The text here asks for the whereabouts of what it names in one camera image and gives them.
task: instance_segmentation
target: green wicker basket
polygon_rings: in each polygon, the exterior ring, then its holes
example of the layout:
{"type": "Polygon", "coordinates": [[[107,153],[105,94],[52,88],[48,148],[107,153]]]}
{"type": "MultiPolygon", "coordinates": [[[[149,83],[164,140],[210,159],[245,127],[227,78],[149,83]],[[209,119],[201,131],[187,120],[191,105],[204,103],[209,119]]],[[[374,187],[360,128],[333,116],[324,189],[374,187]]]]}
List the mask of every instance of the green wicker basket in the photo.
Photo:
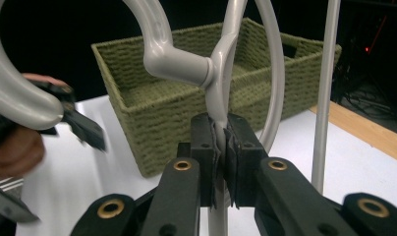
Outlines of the green wicker basket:
{"type": "MultiPolygon", "coordinates": [[[[211,55],[222,24],[173,31],[174,46],[211,55]]],[[[282,118],[317,102],[322,42],[282,34],[295,55],[285,59],[286,87],[282,118]]],[[[151,76],[143,67],[142,37],[92,46],[109,99],[144,177],[160,173],[176,156],[177,144],[190,140],[190,119],[205,112],[200,88],[151,76]]],[[[336,60],[341,47],[336,47],[336,60]]],[[[270,97],[271,68],[263,26],[243,19],[233,69],[230,111],[263,127],[270,97]]]]}

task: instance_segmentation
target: metal pole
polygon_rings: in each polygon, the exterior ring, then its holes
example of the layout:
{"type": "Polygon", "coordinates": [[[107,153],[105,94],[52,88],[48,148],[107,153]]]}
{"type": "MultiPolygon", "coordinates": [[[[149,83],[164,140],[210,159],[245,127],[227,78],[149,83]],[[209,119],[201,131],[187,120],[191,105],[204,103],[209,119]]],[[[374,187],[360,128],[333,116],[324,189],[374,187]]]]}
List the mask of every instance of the metal pole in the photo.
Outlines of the metal pole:
{"type": "Polygon", "coordinates": [[[324,183],[328,115],[330,108],[329,102],[339,10],[340,0],[329,0],[324,31],[323,57],[321,61],[317,116],[315,120],[314,151],[312,157],[312,184],[321,194],[323,193],[324,183]]]}

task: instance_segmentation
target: human hand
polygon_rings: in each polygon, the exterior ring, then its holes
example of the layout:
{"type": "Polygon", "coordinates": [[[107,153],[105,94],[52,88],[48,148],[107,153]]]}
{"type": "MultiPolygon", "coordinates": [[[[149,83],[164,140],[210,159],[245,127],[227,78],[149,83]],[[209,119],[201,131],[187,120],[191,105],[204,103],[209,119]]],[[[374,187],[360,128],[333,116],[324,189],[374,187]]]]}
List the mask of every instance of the human hand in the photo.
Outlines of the human hand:
{"type": "MultiPolygon", "coordinates": [[[[23,73],[29,80],[49,82],[56,86],[66,83],[52,77],[23,73]]],[[[45,155],[41,135],[32,129],[18,125],[0,145],[0,179],[21,177],[38,165],[45,155]]]]}

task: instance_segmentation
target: white tabletop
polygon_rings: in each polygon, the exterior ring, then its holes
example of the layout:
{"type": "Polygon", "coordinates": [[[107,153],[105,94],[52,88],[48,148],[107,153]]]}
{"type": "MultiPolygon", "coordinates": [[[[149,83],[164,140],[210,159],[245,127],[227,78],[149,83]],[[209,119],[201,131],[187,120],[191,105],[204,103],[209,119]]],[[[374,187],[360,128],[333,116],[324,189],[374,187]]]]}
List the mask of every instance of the white tabletop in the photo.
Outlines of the white tabletop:
{"type": "MultiPolygon", "coordinates": [[[[59,137],[44,137],[44,161],[25,179],[23,201],[40,222],[19,224],[19,236],[65,236],[89,205],[108,194],[136,199],[154,188],[159,176],[144,179],[107,96],[78,103],[78,110],[105,130],[107,152],[81,144],[68,125],[59,137]]],[[[281,122],[271,156],[291,160],[311,178],[315,115],[310,111],[281,122]]],[[[397,206],[397,160],[329,124],[324,195],[342,203],[364,192],[397,206]]],[[[200,235],[208,235],[201,210],[200,235]]],[[[258,235],[252,208],[229,209],[229,235],[258,235]]]]}

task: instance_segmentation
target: wooden board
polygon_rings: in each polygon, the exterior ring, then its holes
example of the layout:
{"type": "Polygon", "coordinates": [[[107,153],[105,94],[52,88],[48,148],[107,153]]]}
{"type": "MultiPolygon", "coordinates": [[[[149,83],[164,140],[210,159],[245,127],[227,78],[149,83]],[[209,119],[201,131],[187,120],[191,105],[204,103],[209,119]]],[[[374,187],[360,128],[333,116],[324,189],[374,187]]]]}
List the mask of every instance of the wooden board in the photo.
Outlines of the wooden board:
{"type": "Polygon", "coordinates": [[[397,159],[397,134],[330,102],[329,122],[397,159]]]}

